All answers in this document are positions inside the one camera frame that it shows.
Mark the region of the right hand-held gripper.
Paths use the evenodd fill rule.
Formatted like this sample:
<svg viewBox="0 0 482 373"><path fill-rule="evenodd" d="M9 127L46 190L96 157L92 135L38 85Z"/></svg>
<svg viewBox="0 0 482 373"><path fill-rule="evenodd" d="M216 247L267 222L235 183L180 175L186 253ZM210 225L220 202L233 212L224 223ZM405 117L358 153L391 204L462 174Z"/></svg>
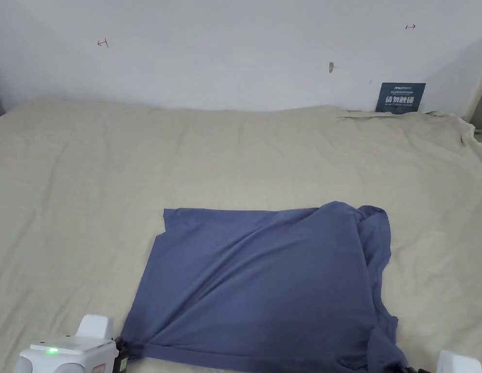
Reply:
<svg viewBox="0 0 482 373"><path fill-rule="evenodd" d="M406 362L399 364L400 373L418 373ZM482 373L482 365L477 359L442 350L439 354L436 373Z"/></svg>

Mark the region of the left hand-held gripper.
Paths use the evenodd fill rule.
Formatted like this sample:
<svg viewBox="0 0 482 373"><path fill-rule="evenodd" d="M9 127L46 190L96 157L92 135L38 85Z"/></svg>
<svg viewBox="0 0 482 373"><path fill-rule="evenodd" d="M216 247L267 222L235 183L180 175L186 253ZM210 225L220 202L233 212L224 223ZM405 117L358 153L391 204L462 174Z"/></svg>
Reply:
<svg viewBox="0 0 482 373"><path fill-rule="evenodd" d="M113 339L114 318L87 314L74 335L35 341L20 352L15 373L125 373L129 346Z"/></svg>

